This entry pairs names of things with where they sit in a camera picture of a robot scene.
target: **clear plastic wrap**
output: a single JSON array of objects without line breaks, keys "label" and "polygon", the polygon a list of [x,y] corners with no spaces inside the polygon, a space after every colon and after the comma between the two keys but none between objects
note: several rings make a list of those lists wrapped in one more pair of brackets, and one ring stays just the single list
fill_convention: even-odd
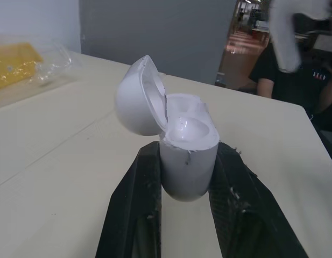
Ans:
[{"label": "clear plastic wrap", "polygon": [[0,107],[57,88],[72,66],[61,44],[41,37],[0,35]]}]

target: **hallway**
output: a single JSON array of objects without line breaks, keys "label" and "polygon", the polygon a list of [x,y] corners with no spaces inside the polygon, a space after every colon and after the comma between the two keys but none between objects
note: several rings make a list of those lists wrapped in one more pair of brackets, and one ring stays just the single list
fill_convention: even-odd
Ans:
[{"label": "hallway", "polygon": [[262,43],[251,35],[234,32],[228,39],[218,70],[219,83],[230,89],[253,88],[255,84],[248,76],[263,49]]}]

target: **gray wall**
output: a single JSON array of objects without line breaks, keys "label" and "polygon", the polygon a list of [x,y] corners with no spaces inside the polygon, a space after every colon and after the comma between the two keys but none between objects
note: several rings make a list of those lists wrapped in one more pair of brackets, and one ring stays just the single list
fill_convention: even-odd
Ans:
[{"label": "gray wall", "polygon": [[84,54],[214,84],[236,0],[80,0]]}]

